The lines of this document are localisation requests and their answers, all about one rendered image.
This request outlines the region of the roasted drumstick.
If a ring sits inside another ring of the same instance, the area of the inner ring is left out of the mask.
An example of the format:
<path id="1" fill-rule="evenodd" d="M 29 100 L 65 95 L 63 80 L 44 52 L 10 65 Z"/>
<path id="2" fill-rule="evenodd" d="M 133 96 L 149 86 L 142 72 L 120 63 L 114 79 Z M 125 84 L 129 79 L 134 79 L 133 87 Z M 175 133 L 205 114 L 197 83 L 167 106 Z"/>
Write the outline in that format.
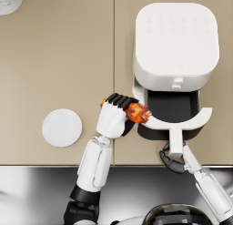
<path id="1" fill-rule="evenodd" d="M 147 123 L 152 112 L 147 106 L 142 106 L 137 99 L 113 94 L 103 100 L 99 121 L 101 123 L 123 124 L 125 120 L 134 123 Z"/>

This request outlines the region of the air fryer drawer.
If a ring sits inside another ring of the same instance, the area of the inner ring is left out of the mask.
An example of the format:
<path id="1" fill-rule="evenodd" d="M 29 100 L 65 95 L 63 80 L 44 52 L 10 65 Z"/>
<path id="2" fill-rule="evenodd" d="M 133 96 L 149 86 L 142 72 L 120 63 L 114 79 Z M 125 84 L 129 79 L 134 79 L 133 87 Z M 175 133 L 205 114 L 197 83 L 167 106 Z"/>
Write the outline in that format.
<path id="1" fill-rule="evenodd" d="M 168 140 L 168 155 L 178 160 L 183 141 L 193 138 L 209 121 L 212 108 L 199 108 L 199 92 L 152 91 L 133 81 L 133 95 L 152 112 L 146 124 L 138 124 L 138 135 L 150 140 Z"/>

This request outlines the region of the white air fryer body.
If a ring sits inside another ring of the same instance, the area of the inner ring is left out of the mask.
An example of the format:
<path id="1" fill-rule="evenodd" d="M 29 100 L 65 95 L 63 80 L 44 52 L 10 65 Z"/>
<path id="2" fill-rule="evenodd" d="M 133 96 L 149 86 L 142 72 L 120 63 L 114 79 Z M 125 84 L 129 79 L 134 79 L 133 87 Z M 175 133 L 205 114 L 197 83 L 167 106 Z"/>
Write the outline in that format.
<path id="1" fill-rule="evenodd" d="M 218 64 L 214 14 L 195 3 L 154 3 L 137 14 L 134 75 L 153 91 L 201 89 Z"/>

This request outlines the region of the white round plate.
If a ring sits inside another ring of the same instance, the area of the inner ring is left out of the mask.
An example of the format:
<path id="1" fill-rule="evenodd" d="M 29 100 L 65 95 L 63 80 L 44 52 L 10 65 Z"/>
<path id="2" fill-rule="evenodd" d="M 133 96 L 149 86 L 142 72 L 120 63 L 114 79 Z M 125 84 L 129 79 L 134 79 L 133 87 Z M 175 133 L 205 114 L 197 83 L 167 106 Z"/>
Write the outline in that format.
<path id="1" fill-rule="evenodd" d="M 49 113 L 42 125 L 44 139 L 52 146 L 65 148 L 74 144 L 82 133 L 82 121 L 78 114 L 67 108 Z"/>

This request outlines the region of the dark round robot body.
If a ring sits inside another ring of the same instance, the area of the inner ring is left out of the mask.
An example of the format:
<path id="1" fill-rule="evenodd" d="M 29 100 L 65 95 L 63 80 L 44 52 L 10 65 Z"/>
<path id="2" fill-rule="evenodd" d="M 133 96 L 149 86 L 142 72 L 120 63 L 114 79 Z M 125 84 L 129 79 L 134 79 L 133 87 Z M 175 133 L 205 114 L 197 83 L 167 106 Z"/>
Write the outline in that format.
<path id="1" fill-rule="evenodd" d="M 115 220 L 110 225 L 213 225 L 209 217 L 200 209 L 187 204 L 163 204 L 156 206 L 143 217 L 122 221 Z"/>

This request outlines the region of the white marbled pot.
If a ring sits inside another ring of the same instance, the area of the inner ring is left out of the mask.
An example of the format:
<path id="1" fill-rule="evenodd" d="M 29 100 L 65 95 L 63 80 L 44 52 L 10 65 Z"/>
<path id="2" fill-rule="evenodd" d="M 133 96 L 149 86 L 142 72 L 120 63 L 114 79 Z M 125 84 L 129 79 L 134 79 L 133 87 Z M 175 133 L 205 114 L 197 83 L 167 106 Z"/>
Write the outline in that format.
<path id="1" fill-rule="evenodd" d="M 0 15 L 12 14 L 22 2 L 23 0 L 0 0 Z"/>

